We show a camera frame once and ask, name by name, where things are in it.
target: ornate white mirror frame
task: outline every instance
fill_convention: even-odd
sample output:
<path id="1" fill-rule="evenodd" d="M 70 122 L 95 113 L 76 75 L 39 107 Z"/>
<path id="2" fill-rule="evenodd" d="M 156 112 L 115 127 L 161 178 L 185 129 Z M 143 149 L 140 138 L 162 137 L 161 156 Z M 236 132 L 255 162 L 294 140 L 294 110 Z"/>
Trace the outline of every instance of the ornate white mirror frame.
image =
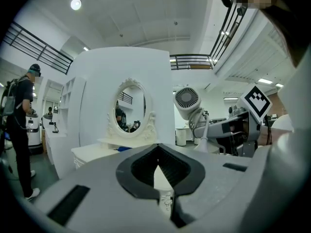
<path id="1" fill-rule="evenodd" d="M 128 133 L 123 131 L 117 123 L 116 114 L 115 114 L 115 107 L 119 97 L 119 94 L 126 88 L 136 86 L 144 94 L 145 102 L 146 102 L 146 110 L 145 110 L 145 117 L 140 125 L 140 127 L 134 131 L 133 133 Z M 138 140 L 141 141 L 141 146 L 151 144 L 156 142 L 156 129 L 155 129 L 155 116 L 156 113 L 152 111 L 152 100 L 149 93 L 146 91 L 145 87 L 134 79 L 127 79 L 125 80 L 118 88 L 113 100 L 111 102 L 109 114 L 108 114 L 108 128 L 107 128 L 107 138 L 110 139 L 118 139 L 122 138 L 128 139 L 129 142 L 137 142 Z"/>

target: brown wall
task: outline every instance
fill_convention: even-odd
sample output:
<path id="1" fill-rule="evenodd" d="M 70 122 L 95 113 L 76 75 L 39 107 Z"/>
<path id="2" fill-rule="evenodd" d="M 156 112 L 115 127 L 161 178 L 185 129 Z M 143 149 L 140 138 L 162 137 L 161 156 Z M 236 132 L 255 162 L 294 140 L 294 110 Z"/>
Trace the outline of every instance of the brown wall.
<path id="1" fill-rule="evenodd" d="M 269 95 L 268 98 L 273 104 L 270 111 L 268 112 L 268 116 L 271 116 L 272 114 L 277 114 L 277 117 L 280 117 L 287 114 L 287 111 L 285 110 L 281 100 L 278 98 L 277 93 Z"/>

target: round ceiling light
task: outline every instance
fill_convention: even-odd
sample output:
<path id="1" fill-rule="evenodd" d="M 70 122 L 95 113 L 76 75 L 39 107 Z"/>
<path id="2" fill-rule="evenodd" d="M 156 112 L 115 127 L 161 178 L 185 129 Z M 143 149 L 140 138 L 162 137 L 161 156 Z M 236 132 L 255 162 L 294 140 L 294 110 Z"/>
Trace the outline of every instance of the round ceiling light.
<path id="1" fill-rule="evenodd" d="M 81 1 L 80 0 L 72 0 L 70 5 L 71 5 L 73 10 L 78 10 L 81 7 Z"/>

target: black pants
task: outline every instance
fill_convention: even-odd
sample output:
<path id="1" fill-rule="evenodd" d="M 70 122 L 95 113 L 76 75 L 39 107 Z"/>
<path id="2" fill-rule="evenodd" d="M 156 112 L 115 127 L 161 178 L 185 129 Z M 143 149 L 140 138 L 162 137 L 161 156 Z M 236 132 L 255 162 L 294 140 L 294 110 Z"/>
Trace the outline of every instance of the black pants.
<path id="1" fill-rule="evenodd" d="M 8 133 L 16 152 L 17 171 L 19 182 L 25 197 L 33 193 L 31 188 L 30 152 L 28 149 L 27 131 L 20 128 L 16 122 L 10 123 Z"/>

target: oval mirror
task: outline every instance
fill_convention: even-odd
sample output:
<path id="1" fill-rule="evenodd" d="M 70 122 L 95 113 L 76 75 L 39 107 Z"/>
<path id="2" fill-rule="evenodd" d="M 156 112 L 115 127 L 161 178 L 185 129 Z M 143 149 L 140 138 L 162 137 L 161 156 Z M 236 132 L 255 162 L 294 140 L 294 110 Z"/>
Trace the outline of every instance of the oval mirror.
<path id="1" fill-rule="evenodd" d="M 145 112 L 145 97 L 139 87 L 131 86 L 119 93 L 115 106 L 115 115 L 121 130 L 127 133 L 135 132 L 143 122 Z"/>

